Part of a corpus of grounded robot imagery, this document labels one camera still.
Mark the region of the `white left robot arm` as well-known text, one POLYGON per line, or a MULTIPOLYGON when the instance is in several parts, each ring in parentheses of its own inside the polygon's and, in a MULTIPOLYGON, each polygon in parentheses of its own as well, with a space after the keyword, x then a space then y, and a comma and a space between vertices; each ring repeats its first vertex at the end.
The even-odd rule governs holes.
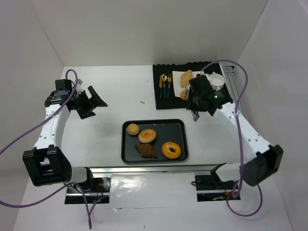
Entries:
POLYGON ((23 162, 34 186, 68 183, 74 173, 86 174, 85 170, 75 170, 62 152, 62 138, 66 121, 72 110, 81 119, 94 116, 96 107, 106 107, 92 86, 88 87, 90 97, 80 85, 73 96, 72 81, 55 81, 56 90, 45 101, 47 122, 42 126, 40 136, 32 150, 23 153, 23 162))

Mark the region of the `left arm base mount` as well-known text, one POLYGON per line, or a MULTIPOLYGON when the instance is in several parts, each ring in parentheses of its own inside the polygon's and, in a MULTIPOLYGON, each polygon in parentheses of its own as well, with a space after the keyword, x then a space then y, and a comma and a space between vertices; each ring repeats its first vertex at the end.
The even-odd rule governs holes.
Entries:
MULTIPOLYGON (((92 205, 108 204, 110 201, 110 186, 111 176, 90 177, 89 180, 79 183, 82 187, 87 203, 92 205)), ((80 205, 84 204, 83 194, 77 186, 68 187, 65 194, 64 203, 66 205, 80 205)))

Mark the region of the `orange sesame bun with cream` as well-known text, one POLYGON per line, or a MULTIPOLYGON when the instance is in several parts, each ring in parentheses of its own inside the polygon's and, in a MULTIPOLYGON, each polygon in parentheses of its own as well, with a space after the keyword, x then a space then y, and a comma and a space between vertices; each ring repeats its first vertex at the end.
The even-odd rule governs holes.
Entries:
POLYGON ((185 88, 180 92, 180 98, 183 100, 188 100, 188 96, 189 96, 189 89, 185 88))

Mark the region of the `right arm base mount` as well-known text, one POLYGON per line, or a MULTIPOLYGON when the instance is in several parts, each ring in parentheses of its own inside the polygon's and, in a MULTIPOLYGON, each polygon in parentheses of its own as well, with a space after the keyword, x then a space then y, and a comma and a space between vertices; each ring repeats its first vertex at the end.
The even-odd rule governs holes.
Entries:
POLYGON ((212 175, 195 175, 191 185, 196 188, 198 202, 212 202, 226 201, 231 195, 235 182, 222 182, 212 175))

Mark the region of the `long yellow bread roll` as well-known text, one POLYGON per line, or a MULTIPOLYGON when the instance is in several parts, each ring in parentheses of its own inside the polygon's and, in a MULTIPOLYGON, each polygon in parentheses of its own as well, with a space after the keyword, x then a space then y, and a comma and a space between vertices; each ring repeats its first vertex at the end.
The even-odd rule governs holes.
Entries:
POLYGON ((191 80, 193 77, 193 72, 192 70, 187 70, 184 72, 181 77, 180 77, 180 86, 182 88, 186 88, 189 85, 189 80, 191 80))

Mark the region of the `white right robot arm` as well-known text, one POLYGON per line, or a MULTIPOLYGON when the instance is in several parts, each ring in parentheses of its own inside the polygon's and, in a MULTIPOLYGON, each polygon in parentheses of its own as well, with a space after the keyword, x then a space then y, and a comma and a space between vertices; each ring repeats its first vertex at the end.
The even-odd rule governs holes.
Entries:
POLYGON ((240 162, 222 164, 214 173, 222 182, 243 180, 254 187, 275 174, 280 166, 283 149, 265 140, 236 110, 236 104, 226 87, 214 90, 205 74, 189 81, 188 109, 197 120, 198 112, 209 114, 220 122, 240 142, 240 162))

